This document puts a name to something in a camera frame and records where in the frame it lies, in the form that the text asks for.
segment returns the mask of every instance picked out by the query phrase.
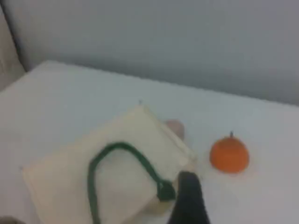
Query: green cord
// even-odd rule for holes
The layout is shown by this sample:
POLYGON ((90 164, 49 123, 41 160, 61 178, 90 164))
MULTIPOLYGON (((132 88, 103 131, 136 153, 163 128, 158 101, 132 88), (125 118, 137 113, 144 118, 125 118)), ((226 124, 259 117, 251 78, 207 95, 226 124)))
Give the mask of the green cord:
POLYGON ((88 177, 87 177, 87 193, 90 206, 90 212, 93 218, 93 224, 100 224, 100 217, 98 212, 98 198, 95 188, 95 173, 96 167, 99 162, 107 156, 110 152, 116 149, 123 149, 133 154, 136 159, 139 160, 141 165, 146 169, 152 179, 157 183, 157 197, 161 202, 174 200, 176 198, 176 192, 172 186, 172 183, 168 180, 163 180, 156 173, 155 169, 147 158, 140 153, 134 146, 126 142, 116 142, 108 144, 104 149, 97 154, 89 163, 88 177))

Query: small pink object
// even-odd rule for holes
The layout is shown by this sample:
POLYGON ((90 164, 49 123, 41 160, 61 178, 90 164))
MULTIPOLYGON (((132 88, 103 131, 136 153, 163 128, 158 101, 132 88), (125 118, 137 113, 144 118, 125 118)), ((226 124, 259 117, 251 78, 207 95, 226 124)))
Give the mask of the small pink object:
POLYGON ((182 122, 179 120, 167 120, 165 124, 181 139, 184 140, 185 137, 185 128, 182 122))

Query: gray wall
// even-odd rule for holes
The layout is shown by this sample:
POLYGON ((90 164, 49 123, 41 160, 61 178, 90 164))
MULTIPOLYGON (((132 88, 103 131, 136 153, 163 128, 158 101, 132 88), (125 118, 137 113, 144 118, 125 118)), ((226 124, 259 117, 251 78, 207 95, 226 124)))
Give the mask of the gray wall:
POLYGON ((299 105, 298 0, 4 0, 22 60, 299 105))

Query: white table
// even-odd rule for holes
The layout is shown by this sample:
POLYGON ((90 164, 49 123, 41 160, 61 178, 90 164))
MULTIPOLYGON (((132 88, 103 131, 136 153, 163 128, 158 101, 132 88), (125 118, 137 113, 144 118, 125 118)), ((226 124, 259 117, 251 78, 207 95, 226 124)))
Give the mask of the white table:
POLYGON ((0 215, 39 223, 21 167, 139 100, 159 118, 184 123, 185 141, 199 156, 213 224, 299 223, 299 108, 55 62, 43 63, 0 94, 0 215), (239 175, 222 174, 208 161, 210 146, 231 130, 251 156, 239 175))

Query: beige cloth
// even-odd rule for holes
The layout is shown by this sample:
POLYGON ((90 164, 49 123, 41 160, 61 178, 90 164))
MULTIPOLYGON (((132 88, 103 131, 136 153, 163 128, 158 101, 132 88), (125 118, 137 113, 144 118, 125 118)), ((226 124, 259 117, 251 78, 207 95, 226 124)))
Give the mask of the beige cloth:
POLYGON ((24 74, 0 7, 0 91, 24 74))
MULTIPOLYGON (((87 198, 89 161, 107 143, 126 141, 141 151, 164 179, 194 164, 195 155, 144 106, 116 118, 99 130, 41 162, 24 168, 23 175, 44 224, 91 224, 87 198)), ((152 203, 157 187, 138 160, 117 150, 98 166, 96 175, 102 224, 131 220, 152 203)))

